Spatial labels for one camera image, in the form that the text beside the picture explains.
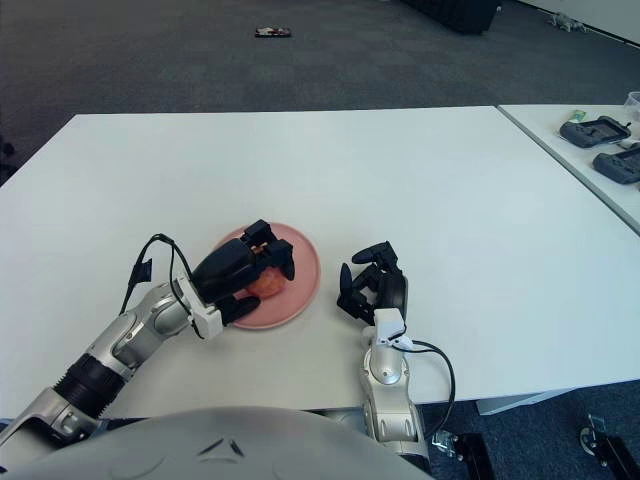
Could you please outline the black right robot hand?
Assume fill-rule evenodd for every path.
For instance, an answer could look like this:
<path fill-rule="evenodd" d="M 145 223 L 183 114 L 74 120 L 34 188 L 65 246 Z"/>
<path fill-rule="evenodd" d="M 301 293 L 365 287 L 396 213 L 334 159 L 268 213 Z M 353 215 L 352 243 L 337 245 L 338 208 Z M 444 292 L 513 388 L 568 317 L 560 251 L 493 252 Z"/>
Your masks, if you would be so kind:
<path fill-rule="evenodd" d="M 373 326 L 374 313 L 381 309 L 396 309 L 406 319 L 408 281 L 398 267 L 398 257 L 388 242 L 364 248 L 355 253 L 351 262 L 364 265 L 356 276 L 343 263 L 339 278 L 337 306 L 351 317 Z"/>

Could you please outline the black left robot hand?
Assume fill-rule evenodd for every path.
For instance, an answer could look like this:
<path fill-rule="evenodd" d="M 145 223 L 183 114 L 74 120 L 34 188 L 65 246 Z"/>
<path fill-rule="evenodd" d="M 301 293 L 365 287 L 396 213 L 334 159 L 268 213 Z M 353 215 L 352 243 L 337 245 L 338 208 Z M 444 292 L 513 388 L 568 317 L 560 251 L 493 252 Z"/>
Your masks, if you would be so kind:
<path fill-rule="evenodd" d="M 271 225 L 260 219 L 212 251 L 192 271 L 192 283 L 206 304 L 214 305 L 227 326 L 258 308 L 257 295 L 239 298 L 237 294 L 259 280 L 269 268 L 276 268 L 284 278 L 295 278 L 293 245 L 278 239 Z"/>

